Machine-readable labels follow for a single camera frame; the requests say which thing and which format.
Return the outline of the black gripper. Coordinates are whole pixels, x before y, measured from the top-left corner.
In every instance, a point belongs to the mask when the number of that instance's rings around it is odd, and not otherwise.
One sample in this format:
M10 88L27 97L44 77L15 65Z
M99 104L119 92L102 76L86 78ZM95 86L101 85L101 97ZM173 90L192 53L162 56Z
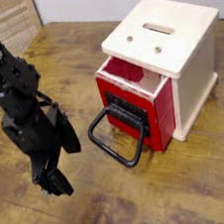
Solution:
M5 115L2 129L18 149L31 160L32 182L46 194L72 195L73 187L60 172L58 159L61 149L69 154L80 153L80 142L65 113L52 103L47 113L36 106L24 122Z

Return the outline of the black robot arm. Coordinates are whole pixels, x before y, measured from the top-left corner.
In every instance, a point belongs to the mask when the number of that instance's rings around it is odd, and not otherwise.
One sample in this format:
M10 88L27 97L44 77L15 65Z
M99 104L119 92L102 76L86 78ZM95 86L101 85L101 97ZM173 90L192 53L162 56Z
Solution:
M2 130L30 157L32 182L45 194L71 195L73 188L57 169L59 154L79 153L80 143L65 113L38 90L39 73L0 41L0 107Z

